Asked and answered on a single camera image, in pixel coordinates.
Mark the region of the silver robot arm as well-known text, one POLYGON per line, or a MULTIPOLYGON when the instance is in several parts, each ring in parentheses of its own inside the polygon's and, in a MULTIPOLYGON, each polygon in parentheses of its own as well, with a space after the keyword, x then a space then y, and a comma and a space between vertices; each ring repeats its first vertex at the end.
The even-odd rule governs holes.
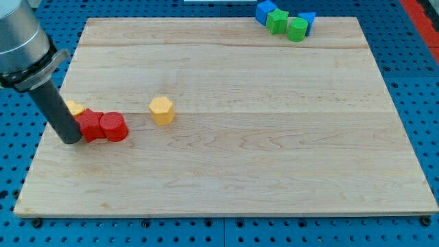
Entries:
POLYGON ((57 49, 26 0, 1 2, 1 87, 28 93, 61 141, 77 143, 80 127, 55 84, 52 73, 70 57, 57 49))

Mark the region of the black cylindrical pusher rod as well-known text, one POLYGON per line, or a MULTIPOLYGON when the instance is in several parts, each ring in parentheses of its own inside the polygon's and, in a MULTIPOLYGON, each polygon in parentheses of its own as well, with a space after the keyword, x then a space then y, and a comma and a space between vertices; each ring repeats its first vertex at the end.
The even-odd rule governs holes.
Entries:
POLYGON ((63 143, 74 144, 82 138, 79 123, 52 80, 29 90, 28 93, 63 143))

